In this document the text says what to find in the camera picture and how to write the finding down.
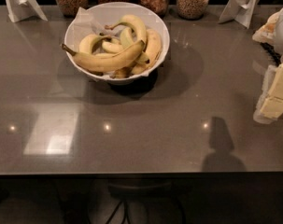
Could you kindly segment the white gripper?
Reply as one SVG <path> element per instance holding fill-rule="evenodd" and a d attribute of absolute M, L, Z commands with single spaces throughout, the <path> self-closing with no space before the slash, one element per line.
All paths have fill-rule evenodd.
<path fill-rule="evenodd" d="M 256 104 L 253 119 L 261 124 L 270 124 L 278 120 L 282 114 L 283 63 L 279 67 L 268 66 L 262 83 L 262 94 Z"/>

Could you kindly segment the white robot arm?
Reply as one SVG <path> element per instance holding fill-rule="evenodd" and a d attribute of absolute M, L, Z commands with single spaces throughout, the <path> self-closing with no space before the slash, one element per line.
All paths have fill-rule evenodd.
<path fill-rule="evenodd" d="M 270 124 L 283 114 L 283 8 L 271 15 L 266 24 L 254 33 L 252 39 L 268 43 L 281 55 L 278 67 L 269 65 L 262 82 L 262 94 L 256 104 L 253 119 Z"/>

